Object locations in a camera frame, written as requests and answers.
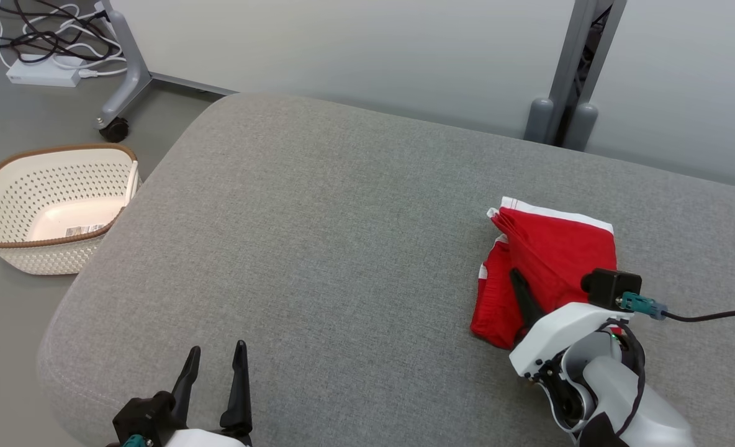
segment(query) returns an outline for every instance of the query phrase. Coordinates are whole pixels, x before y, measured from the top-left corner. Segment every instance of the white plastic basket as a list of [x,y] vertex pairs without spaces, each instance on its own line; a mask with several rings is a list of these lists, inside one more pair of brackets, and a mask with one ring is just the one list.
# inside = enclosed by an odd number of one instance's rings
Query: white plastic basket
[[118,144],[21,153],[0,164],[0,257],[30,274],[81,271],[141,184]]

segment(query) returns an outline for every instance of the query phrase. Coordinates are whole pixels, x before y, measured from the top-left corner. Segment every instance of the black power cord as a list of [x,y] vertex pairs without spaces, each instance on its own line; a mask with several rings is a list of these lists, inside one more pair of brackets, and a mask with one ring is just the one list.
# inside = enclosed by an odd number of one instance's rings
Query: black power cord
[[638,407],[641,406],[641,399],[643,399],[643,390],[646,388],[646,371],[644,370],[644,367],[646,365],[646,354],[643,353],[643,345],[638,341],[638,339],[635,337],[635,334],[632,333],[632,330],[629,329],[629,326],[626,325],[625,322],[621,322],[620,320],[614,320],[614,319],[608,319],[607,322],[605,322],[603,325],[600,326],[598,330],[602,330],[610,325],[615,325],[623,329],[624,333],[626,333],[626,336],[629,337],[629,341],[631,342],[631,348],[633,350],[633,353],[635,354],[635,367],[638,369],[638,393],[635,394],[635,400],[632,402],[632,409],[629,411],[629,415],[624,419],[624,424],[621,425],[621,428],[618,429],[618,431],[615,433],[616,436],[620,438],[622,433],[628,429],[629,424],[632,424],[632,420],[635,418],[635,414],[638,412]]
[[[709,322],[709,320],[717,320],[720,318],[735,317],[735,310],[731,310],[729,312],[718,312],[717,314],[703,315],[700,317],[681,317],[679,315],[675,315],[671,312],[666,311],[662,311],[662,315],[673,320],[677,320],[678,322],[697,323]],[[618,431],[615,433],[617,436],[621,436],[622,433],[624,433],[626,429],[628,429],[629,424],[632,424],[632,419],[635,417],[635,414],[637,414],[638,407],[640,407],[641,400],[643,399],[643,390],[645,390],[646,388],[646,372],[644,371],[646,357],[643,353],[643,345],[641,345],[638,339],[635,338],[635,334],[632,333],[631,329],[629,329],[629,326],[627,326],[626,323],[621,322],[620,320],[609,319],[607,322],[601,325],[598,330],[601,331],[602,329],[610,325],[615,325],[622,328],[624,330],[624,333],[626,333],[626,336],[628,336],[629,340],[631,340],[631,347],[635,354],[635,366],[638,369],[638,393],[635,394],[635,400],[632,402],[632,409],[631,411],[629,411],[629,415],[624,420],[624,424],[622,424],[622,427],[618,429]]]
[[700,317],[681,317],[671,312],[662,311],[660,312],[664,317],[668,317],[672,320],[677,320],[683,323],[698,323],[698,322],[709,322],[709,320],[717,320],[720,318],[735,317],[735,310],[728,312],[718,312],[717,314],[702,315]]
[[[93,34],[93,36],[97,37],[98,40],[100,40],[101,43],[106,45],[107,50],[106,54],[102,57],[99,56],[88,56],[86,54],[80,54],[76,53],[75,51],[72,51],[70,49],[64,48],[62,45],[63,43],[66,43],[67,45],[72,45],[73,43],[77,43],[78,39],[83,35],[81,31],[78,31],[78,34],[73,37],[72,39],[64,39],[59,37],[56,33],[53,33],[52,31],[38,31],[35,27],[32,25],[28,25],[32,32],[24,34],[22,36],[18,37],[0,37],[0,40],[6,40],[9,43],[2,43],[1,48],[10,48],[15,53],[17,53],[18,59],[20,59],[22,62],[26,63],[35,63],[40,62],[42,60],[46,60],[48,57],[53,56],[53,54],[58,54],[59,56],[75,56],[78,57],[81,60],[87,60],[91,62],[95,62],[98,60],[106,59],[107,57],[111,56],[115,51],[118,50],[118,47],[113,45],[112,43],[106,42],[102,39],[102,37],[105,37],[106,35],[101,31],[97,26],[93,25],[92,20],[95,20],[97,18],[101,17],[107,17],[107,14],[105,12],[99,12],[98,14],[95,14],[91,17],[88,17],[86,19],[80,19],[72,12],[68,12],[66,9],[62,9],[58,6],[52,5],[50,3],[44,2],[43,0],[34,0],[37,3],[42,3],[45,6],[50,6],[53,9],[58,9],[58,12],[24,12],[22,11],[22,8],[19,5],[19,0],[15,0],[15,7],[17,8],[17,11],[13,11],[13,9],[7,9],[1,7],[1,12],[7,12],[8,14],[15,14],[18,15],[20,18],[22,18],[22,21],[25,23],[28,23],[28,17],[56,17],[56,18],[64,18],[64,19],[73,19],[75,22],[78,23],[81,28],[87,29],[87,31],[90,31],[90,33]],[[51,48],[45,48],[41,45],[35,45],[33,42],[35,40],[44,40],[45,42],[49,43],[51,45]],[[27,46],[30,48],[36,48],[41,51],[47,52],[47,54],[44,54],[44,56],[41,56],[37,60],[25,60],[22,58],[22,54],[19,51],[18,47]]]

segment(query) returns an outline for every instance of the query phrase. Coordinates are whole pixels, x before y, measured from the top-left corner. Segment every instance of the gray fabric upholstery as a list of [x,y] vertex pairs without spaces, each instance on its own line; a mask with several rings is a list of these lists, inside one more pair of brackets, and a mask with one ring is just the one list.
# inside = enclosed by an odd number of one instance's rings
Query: gray fabric upholstery
[[[570,442],[469,322],[501,196],[614,224],[678,314],[735,309],[735,187],[330,102],[237,94],[186,130],[78,275],[38,355],[58,421],[115,439],[201,345],[217,427],[238,339],[256,445]],[[735,319],[632,327],[698,445],[735,445]]]

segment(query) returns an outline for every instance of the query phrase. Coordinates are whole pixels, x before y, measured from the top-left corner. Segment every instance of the caster wheel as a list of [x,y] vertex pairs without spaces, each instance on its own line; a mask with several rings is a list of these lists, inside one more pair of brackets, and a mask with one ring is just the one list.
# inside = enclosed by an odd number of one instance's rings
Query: caster wheel
[[117,116],[117,118],[114,118],[109,125],[100,129],[100,135],[102,135],[107,142],[118,143],[127,138],[127,132],[129,132],[129,129],[130,127],[127,125],[127,119]]

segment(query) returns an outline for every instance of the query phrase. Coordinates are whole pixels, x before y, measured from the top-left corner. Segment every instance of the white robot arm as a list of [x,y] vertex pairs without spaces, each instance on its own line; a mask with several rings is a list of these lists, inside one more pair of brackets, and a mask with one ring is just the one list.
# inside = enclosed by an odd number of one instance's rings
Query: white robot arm
[[[519,376],[535,382],[552,416],[578,447],[694,447],[690,425],[645,383],[643,348],[626,324],[634,312],[662,319],[665,306],[640,297],[640,277],[597,269],[584,280],[589,303],[544,314],[524,277],[512,283],[524,329],[510,353]],[[191,349],[172,393],[131,399],[113,420],[118,442],[108,447],[251,447],[246,343],[238,341],[222,430],[186,425],[201,349]]]
[[530,325],[510,353],[516,373],[544,389],[575,445],[694,447],[688,422],[645,384],[643,348],[626,327],[634,316],[628,309],[659,317],[665,307],[637,295],[636,275],[597,269],[587,281],[589,302],[606,307],[573,302],[544,315],[512,271]]

